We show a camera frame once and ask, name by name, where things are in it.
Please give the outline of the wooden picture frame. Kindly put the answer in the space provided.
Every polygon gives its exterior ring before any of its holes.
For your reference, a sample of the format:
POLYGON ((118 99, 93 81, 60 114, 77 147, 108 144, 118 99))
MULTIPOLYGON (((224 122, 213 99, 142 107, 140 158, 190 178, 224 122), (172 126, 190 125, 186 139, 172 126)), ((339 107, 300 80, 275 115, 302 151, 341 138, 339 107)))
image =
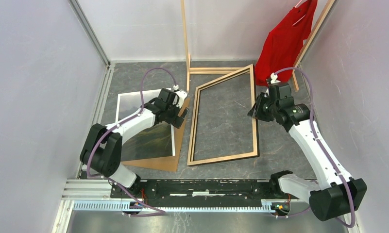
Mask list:
POLYGON ((187 165, 200 166, 259 157, 258 123, 247 116, 256 100, 254 65, 196 87, 187 165), (211 158, 196 159, 207 139, 217 137, 211 158))

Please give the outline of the landscape photo print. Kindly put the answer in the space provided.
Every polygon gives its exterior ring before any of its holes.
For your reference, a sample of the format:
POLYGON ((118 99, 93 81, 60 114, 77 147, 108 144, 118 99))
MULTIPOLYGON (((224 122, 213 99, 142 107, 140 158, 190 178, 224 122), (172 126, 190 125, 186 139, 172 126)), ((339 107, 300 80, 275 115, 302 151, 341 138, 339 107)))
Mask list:
MULTIPOLYGON (((140 92, 118 94, 116 120, 133 114, 140 105, 140 92)), ((121 161, 174 157, 174 146, 174 128, 162 122, 141 131, 123 144, 121 161)))

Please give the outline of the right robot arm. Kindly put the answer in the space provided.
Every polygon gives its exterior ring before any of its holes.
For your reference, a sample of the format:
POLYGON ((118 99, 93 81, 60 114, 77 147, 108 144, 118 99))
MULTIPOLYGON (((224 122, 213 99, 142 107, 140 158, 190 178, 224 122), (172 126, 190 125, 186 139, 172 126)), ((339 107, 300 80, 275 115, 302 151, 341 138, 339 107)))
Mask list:
POLYGON ((317 178, 314 183, 289 170, 274 173, 269 180, 273 197, 290 194, 305 201, 320 221, 345 214, 355 218, 367 185, 362 178, 353 178, 338 161, 320 133, 312 107, 296 104, 289 84, 270 84, 265 93, 258 95, 248 116, 283 126, 303 151, 317 178))

